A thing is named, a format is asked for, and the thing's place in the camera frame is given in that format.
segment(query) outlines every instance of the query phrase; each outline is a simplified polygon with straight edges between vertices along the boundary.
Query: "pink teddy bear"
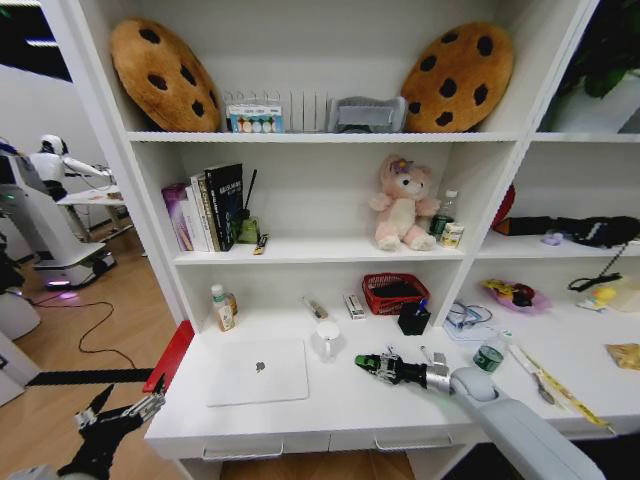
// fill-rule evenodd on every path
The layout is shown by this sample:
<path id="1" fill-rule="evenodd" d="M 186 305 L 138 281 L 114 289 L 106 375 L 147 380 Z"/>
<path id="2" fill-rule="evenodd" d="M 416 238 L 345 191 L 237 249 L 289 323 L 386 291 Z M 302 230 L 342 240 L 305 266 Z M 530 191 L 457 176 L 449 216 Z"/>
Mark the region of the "pink teddy bear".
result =
<path id="1" fill-rule="evenodd" d="M 396 250 L 402 240 L 413 250 L 431 250 L 436 240 L 416 224 L 416 217 L 431 217 L 440 200 L 427 197 L 431 169 L 417 167 L 398 155 L 389 155 L 380 168 L 382 192 L 369 205 L 378 215 L 376 243 L 382 250 Z"/>

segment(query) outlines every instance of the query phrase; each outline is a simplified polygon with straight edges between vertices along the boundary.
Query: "white cup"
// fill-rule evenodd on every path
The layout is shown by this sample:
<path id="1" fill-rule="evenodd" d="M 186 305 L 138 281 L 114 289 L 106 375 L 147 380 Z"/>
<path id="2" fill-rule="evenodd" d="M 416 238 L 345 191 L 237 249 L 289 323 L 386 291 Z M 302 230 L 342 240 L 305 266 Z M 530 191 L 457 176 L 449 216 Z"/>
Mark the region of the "white cup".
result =
<path id="1" fill-rule="evenodd" d="M 313 349 L 323 362 L 333 362 L 342 343 L 340 327 L 333 320 L 324 320 L 318 323 L 316 331 L 311 337 Z"/>

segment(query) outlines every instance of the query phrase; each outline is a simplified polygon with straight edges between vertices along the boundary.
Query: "wooden floor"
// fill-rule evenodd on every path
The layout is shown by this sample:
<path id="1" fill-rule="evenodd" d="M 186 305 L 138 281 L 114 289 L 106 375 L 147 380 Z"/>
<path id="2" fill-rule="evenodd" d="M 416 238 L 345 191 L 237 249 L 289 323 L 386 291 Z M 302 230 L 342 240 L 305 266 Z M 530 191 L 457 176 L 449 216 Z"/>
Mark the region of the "wooden floor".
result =
<path id="1" fill-rule="evenodd" d="M 100 236 L 104 232 L 95 232 Z M 175 330 L 148 260 L 134 230 L 109 243 L 118 265 L 97 282 L 46 305 L 78 305 L 108 301 L 115 312 L 85 341 L 86 348 L 117 348 L 138 368 L 153 367 Z M 24 293 L 40 301 L 52 295 L 43 290 L 28 267 Z M 43 370 L 91 370 L 129 368 L 113 353 L 83 354 L 80 336 L 103 318 L 106 306 L 41 308 L 42 323 L 16 344 Z M 30 387 L 0 407 L 0 478 L 11 472 L 42 464 L 55 469 L 71 460 L 81 444 L 73 415 L 89 404 L 104 385 Z M 142 385 L 119 384 L 105 408 L 139 400 Z M 144 442 L 146 426 L 129 434 L 120 444 L 111 478 L 182 479 L 178 469 L 158 457 Z M 226 463 L 223 480 L 412 480 L 405 455 L 345 452 L 285 455 L 278 460 Z"/>

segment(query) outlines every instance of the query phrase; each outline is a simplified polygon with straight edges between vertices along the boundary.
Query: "stuffed animal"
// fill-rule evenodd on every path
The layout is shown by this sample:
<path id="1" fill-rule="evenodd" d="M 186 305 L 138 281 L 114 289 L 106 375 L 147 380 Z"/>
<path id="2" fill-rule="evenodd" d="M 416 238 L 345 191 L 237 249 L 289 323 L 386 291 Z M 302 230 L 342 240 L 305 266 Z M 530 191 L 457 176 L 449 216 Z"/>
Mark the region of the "stuffed animal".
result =
<path id="1" fill-rule="evenodd" d="M 402 86 L 410 132 L 464 132 L 504 94 L 513 68 L 509 35 L 488 23 L 460 25 L 420 55 Z"/>
<path id="2" fill-rule="evenodd" d="M 150 20 L 128 18 L 111 33 L 111 55 L 129 96 L 160 128 L 175 132 L 218 128 L 213 82 L 175 33 Z"/>
<path id="3" fill-rule="evenodd" d="M 416 224 L 416 217 L 433 216 L 440 201 L 427 197 L 431 169 L 417 167 L 389 155 L 380 168 L 382 192 L 369 200 L 378 215 L 375 239 L 382 250 L 395 250 L 404 242 L 413 250 L 431 250 L 436 240 Z"/>

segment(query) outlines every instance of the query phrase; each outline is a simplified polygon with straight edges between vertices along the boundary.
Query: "drawer handle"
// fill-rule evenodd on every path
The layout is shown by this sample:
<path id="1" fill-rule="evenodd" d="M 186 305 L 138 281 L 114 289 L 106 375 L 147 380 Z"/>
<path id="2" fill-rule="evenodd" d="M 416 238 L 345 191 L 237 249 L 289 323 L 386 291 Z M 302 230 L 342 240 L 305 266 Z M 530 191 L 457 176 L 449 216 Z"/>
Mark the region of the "drawer handle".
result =
<path id="1" fill-rule="evenodd" d="M 284 440 L 280 447 L 267 452 L 229 454 L 225 452 L 207 453 L 207 447 L 202 449 L 202 460 L 205 462 L 224 462 L 226 460 L 257 460 L 259 458 L 277 458 L 284 453 Z"/>
<path id="2" fill-rule="evenodd" d="M 447 438 L 445 439 L 441 439 L 441 441 L 436 442 L 436 443 L 425 443 L 422 445 L 415 445 L 415 444 L 409 444 L 409 445 L 382 445 L 379 441 L 377 437 L 373 437 L 373 440 L 376 444 L 376 448 L 378 449 L 378 451 L 380 452 L 398 452 L 401 450 L 422 450 L 425 448 L 445 448 L 445 447 L 452 447 L 453 446 L 453 438 L 451 438 L 451 435 L 449 435 L 447 433 Z"/>

